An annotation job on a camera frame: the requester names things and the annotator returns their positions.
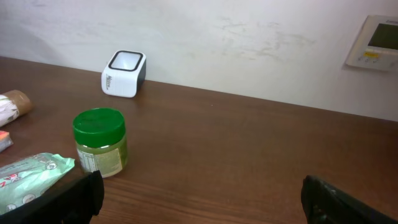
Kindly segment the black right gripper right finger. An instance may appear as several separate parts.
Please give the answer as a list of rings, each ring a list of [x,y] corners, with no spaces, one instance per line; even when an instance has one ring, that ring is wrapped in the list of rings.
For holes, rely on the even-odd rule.
[[[397,220],[314,175],[303,180],[301,203],[308,224],[397,224]]]

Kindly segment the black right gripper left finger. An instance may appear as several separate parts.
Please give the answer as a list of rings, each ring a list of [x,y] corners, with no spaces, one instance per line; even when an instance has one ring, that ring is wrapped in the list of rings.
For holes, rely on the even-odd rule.
[[[104,183],[97,170],[1,215],[1,223],[86,224],[100,213],[103,200]]]

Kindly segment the teal tissue pack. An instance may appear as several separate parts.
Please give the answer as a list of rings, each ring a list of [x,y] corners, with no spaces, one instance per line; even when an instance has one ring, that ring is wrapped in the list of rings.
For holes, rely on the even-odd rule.
[[[40,197],[75,166],[75,160],[49,152],[1,167],[1,214]]]

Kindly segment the green lid jar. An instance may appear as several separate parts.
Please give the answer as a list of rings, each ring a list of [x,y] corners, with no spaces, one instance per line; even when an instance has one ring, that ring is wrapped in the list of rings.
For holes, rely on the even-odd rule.
[[[112,108],[93,108],[76,116],[73,133],[85,172],[100,171],[103,178],[121,172],[128,159],[123,114]]]

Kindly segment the orange tissue pack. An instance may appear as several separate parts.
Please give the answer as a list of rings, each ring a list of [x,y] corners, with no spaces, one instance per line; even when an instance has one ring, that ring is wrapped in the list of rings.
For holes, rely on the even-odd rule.
[[[0,131],[0,152],[13,145],[10,134],[6,131]]]

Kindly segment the white tube gold cap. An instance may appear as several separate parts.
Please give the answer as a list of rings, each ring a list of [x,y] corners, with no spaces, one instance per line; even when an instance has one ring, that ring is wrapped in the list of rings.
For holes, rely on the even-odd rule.
[[[29,113],[33,104],[28,96],[19,91],[11,90],[1,94],[1,126]]]

